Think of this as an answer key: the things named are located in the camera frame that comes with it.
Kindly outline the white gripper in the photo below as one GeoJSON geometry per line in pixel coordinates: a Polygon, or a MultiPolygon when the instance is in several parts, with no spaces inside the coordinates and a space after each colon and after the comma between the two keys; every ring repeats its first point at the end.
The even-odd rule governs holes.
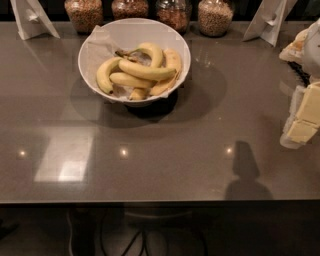
{"type": "Polygon", "coordinates": [[[289,62],[307,86],[297,86],[293,92],[289,117],[280,137],[282,146],[298,149],[320,128],[320,19],[300,31],[279,58],[289,62]]]}

